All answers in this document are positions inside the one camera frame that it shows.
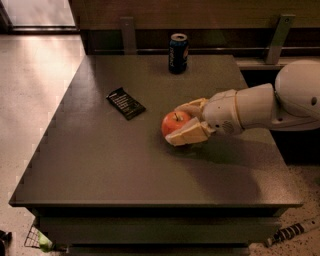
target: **apple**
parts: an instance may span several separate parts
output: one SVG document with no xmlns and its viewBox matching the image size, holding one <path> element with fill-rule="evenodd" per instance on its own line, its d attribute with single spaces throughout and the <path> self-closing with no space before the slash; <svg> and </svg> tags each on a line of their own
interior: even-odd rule
<svg viewBox="0 0 320 256">
<path fill-rule="evenodd" d="M 172 111 L 168 113 L 162 120 L 161 131 L 163 137 L 180 129 L 188 121 L 191 120 L 191 116 L 184 111 Z"/>
</svg>

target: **dark blue can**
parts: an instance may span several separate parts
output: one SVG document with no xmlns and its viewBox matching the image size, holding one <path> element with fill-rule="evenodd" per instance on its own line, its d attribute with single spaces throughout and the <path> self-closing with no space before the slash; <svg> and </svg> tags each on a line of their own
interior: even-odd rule
<svg viewBox="0 0 320 256">
<path fill-rule="evenodd" d="M 188 37 L 185 34 L 173 34 L 169 44 L 169 70 L 179 74 L 186 70 L 188 60 Z"/>
</svg>

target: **window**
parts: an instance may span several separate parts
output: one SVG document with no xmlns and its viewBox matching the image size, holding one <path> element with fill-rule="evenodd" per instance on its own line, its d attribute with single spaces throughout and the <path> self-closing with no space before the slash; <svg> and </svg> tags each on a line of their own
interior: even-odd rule
<svg viewBox="0 0 320 256">
<path fill-rule="evenodd" d="M 1 0 L 13 27 L 75 26 L 68 0 Z"/>
</svg>

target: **white floor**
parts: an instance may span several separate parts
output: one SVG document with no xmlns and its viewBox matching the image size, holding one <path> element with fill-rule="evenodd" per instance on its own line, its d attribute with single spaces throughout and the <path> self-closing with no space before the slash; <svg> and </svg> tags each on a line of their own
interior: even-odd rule
<svg viewBox="0 0 320 256">
<path fill-rule="evenodd" d="M 84 56 L 79 36 L 0 36 L 0 229 L 13 232 L 8 256 L 48 255 L 24 246 L 33 216 L 8 200 Z M 320 166 L 288 168 L 305 204 L 282 216 L 283 227 L 320 214 Z M 320 256 L 319 241 L 316 229 L 271 248 L 252 244 L 250 251 Z"/>
</svg>

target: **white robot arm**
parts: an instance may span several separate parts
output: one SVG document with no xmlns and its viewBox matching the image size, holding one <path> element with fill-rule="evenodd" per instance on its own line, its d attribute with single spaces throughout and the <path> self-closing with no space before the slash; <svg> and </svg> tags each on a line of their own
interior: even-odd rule
<svg viewBox="0 0 320 256">
<path fill-rule="evenodd" d="M 316 129 L 320 127 L 320 62 L 301 60 L 286 65 L 277 75 L 275 88 L 263 84 L 229 90 L 177 109 L 196 117 L 166 136 L 175 146 L 205 141 L 211 134 L 240 134 L 250 128 Z"/>
</svg>

